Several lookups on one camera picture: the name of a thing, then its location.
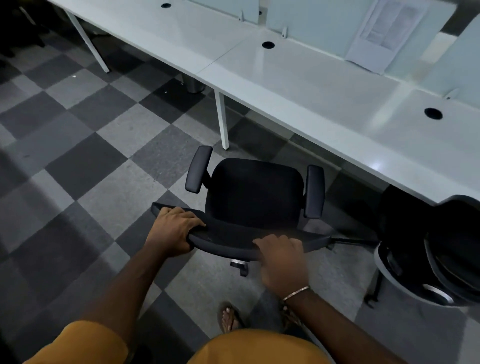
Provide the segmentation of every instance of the paper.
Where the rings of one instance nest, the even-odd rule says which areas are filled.
[[[430,0],[376,0],[345,57],[383,74],[427,13]]]

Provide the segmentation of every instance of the person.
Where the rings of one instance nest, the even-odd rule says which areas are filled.
[[[192,212],[164,207],[143,248],[117,275],[103,297],[27,363],[125,362],[150,285],[166,259],[191,250],[186,238],[199,225],[205,226]],[[301,241],[270,235],[254,243],[263,257],[262,281],[283,300],[282,311],[290,335],[240,329],[243,324],[239,312],[226,303],[218,317],[225,335],[207,343],[190,359],[190,364],[328,363],[324,352],[302,334],[300,322],[318,338],[337,364],[405,364],[309,288]]]

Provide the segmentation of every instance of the checkered floor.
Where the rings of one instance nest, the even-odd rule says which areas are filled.
[[[322,221],[310,231],[374,238],[384,182],[227,99],[231,147],[221,147],[211,90],[187,94],[175,69],[112,37],[94,42],[104,73],[72,31],[47,46],[17,50],[0,69],[0,329],[20,360],[79,317],[137,252],[154,221],[153,201],[204,209],[206,191],[185,191],[201,145],[224,158],[326,172]],[[375,266],[363,248],[308,256],[312,286],[409,363],[478,363],[480,311],[438,309],[386,284],[362,304]],[[248,278],[228,260],[194,251],[168,261],[150,289],[138,341],[159,362],[185,363],[219,334],[216,308],[232,301],[252,326],[279,330],[277,303],[253,265]]]

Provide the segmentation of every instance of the metal trash bin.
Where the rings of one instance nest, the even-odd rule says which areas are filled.
[[[205,84],[202,84],[200,81],[194,79],[193,77],[188,76],[187,74],[181,74],[183,84],[187,88],[189,94],[199,94],[205,90]]]

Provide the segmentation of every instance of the silver bracelet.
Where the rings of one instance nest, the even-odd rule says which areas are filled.
[[[296,294],[299,294],[300,292],[303,292],[303,291],[305,291],[305,290],[307,290],[307,289],[309,289],[309,288],[310,288],[310,286],[306,286],[306,287],[300,288],[298,291],[295,291],[295,292],[289,294],[287,297],[285,297],[285,298],[283,299],[283,302],[285,302],[285,301],[288,300],[289,298],[292,298],[292,297],[295,296]]]

